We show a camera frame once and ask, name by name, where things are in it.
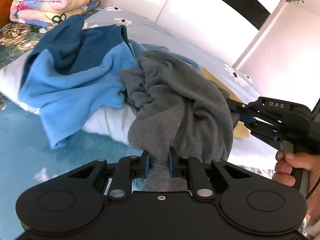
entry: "human hand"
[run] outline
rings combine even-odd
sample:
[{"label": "human hand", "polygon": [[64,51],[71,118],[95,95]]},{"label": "human hand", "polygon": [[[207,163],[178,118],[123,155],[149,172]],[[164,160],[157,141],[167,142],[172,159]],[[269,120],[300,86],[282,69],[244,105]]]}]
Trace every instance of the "human hand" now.
[{"label": "human hand", "polygon": [[[278,161],[275,166],[276,173],[273,180],[283,183],[287,186],[293,186],[295,178],[291,176],[292,168],[303,168],[310,171],[309,191],[314,187],[320,177],[320,156],[310,155],[307,153],[286,153],[283,160],[283,152],[278,151],[276,154]],[[307,214],[315,222],[320,219],[320,186],[312,193],[307,200]]]}]

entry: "bed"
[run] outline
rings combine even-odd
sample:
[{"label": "bed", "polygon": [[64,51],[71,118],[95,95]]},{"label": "bed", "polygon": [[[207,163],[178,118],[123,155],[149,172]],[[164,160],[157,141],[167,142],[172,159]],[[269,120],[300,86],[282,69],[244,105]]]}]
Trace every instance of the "bed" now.
[{"label": "bed", "polygon": [[[85,17],[84,28],[114,24],[125,25],[128,38],[139,44],[164,46],[170,52],[196,62],[203,76],[227,88],[235,100],[249,103],[255,101],[260,95],[256,84],[250,77],[232,69],[223,60],[214,57],[191,42],[176,38],[157,23],[121,10],[121,8],[112,6],[95,10],[90,17]],[[40,40],[44,34],[39,33],[39,30],[39,27],[31,27],[31,32],[26,39]],[[6,100],[6,108],[0,111],[0,156],[2,159],[0,163],[0,184],[2,185],[0,199],[3,200],[0,204],[0,213],[6,214],[5,217],[0,218],[0,238],[2,240],[13,239],[22,233],[22,227],[14,211],[15,201],[22,191],[95,159],[107,159],[109,163],[113,163],[124,156],[141,154],[141,150],[126,145],[124,139],[117,139],[118,142],[114,140],[119,131],[106,136],[106,133],[101,130],[90,130],[92,126],[88,127],[88,125],[69,137],[65,147],[51,149],[36,109],[18,99],[22,66],[28,55],[22,55],[24,52],[31,53],[28,50],[18,50],[16,46],[4,48],[0,52],[0,91],[3,93],[2,100]],[[274,158],[275,150],[249,137],[247,130],[240,131],[238,136],[234,139],[234,147],[229,159],[232,163],[256,167],[257,160],[254,160],[254,154],[250,157],[251,162],[241,159],[247,158],[241,151],[244,147],[247,149],[248,140],[254,145],[249,150],[250,152],[259,151],[263,154],[268,151],[270,155],[265,159],[269,160],[270,156]],[[271,169],[272,165],[269,163],[262,168]],[[270,177],[272,172],[266,171],[264,175]],[[134,181],[133,189],[141,189],[142,184],[141,180]]]}]

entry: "folded blanket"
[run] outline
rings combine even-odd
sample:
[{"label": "folded blanket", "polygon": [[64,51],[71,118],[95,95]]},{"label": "folded blanket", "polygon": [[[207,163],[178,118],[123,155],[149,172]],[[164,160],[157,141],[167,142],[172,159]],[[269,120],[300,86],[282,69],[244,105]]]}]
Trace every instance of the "folded blanket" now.
[{"label": "folded blanket", "polygon": [[101,0],[13,0],[10,20],[53,28],[75,14],[99,7]]},{"label": "folded blanket", "polygon": [[40,108],[50,147],[86,123],[101,106],[124,107],[118,72],[137,68],[124,25],[82,30],[75,15],[47,32],[24,65],[19,100]]},{"label": "folded blanket", "polygon": [[119,72],[129,99],[140,110],[130,127],[130,145],[150,153],[150,163],[168,167],[169,147],[209,163],[226,160],[238,115],[228,93],[184,61],[163,50],[138,58],[139,68]]}]

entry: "finger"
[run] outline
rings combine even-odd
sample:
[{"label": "finger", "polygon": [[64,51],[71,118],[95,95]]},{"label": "finger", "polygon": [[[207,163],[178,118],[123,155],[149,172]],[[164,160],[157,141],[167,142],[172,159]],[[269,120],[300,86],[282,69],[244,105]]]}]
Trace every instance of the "finger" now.
[{"label": "finger", "polygon": [[283,159],[283,152],[280,150],[280,151],[277,151],[276,153],[276,160],[277,161],[280,161]]},{"label": "finger", "polygon": [[294,177],[283,173],[275,173],[272,179],[289,187],[293,186],[296,181]]},{"label": "finger", "polygon": [[279,161],[276,163],[275,171],[276,171],[276,173],[291,174],[292,166],[289,163],[287,163],[286,161]]},{"label": "finger", "polygon": [[319,156],[310,155],[307,153],[286,153],[285,160],[294,168],[303,168],[312,171],[320,165]]}]

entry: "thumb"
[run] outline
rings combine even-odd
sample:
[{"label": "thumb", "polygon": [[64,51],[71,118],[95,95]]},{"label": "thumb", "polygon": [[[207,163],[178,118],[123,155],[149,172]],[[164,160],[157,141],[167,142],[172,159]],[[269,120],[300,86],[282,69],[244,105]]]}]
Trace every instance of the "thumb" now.
[{"label": "thumb", "polygon": [[286,153],[285,160],[294,168],[303,168],[312,171],[319,163],[317,157],[307,153]]}]

